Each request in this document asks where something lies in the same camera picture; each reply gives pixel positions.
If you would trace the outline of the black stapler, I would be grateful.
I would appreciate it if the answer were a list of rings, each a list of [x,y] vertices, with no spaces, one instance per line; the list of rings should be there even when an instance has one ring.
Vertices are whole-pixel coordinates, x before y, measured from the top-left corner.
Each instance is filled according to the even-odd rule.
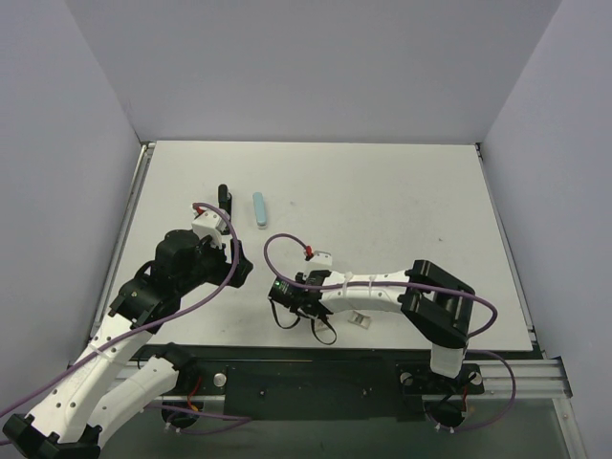
[[[226,184],[220,184],[217,188],[217,200],[221,210],[228,216],[232,213],[232,194]]]

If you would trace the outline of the blue and white stapler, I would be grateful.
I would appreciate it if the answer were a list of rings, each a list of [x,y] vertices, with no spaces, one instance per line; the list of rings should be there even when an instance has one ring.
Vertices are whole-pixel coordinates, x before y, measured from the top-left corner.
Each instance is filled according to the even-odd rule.
[[[268,225],[268,214],[263,194],[259,191],[254,192],[252,202],[256,225],[260,229],[264,229]]]

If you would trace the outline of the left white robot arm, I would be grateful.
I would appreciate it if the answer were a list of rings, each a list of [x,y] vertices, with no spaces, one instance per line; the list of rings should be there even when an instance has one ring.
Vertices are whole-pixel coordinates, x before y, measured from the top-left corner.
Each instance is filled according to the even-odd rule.
[[[111,436],[155,398],[187,393],[197,380],[195,360],[169,343],[118,386],[113,381],[182,298],[203,284],[241,287],[251,272],[242,244],[231,252],[209,235],[169,232],[112,302],[98,331],[47,397],[26,414],[12,413],[3,432],[26,458],[97,458]]]

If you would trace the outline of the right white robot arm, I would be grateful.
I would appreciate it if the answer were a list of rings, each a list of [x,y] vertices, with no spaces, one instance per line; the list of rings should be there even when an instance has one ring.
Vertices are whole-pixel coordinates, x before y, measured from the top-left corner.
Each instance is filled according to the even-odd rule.
[[[297,317],[329,324],[344,312],[393,313],[406,317],[431,342],[429,384],[448,391],[461,381],[469,341],[474,289],[427,260],[395,273],[353,274],[332,269],[329,252],[306,259],[293,281],[277,277],[268,298]]]

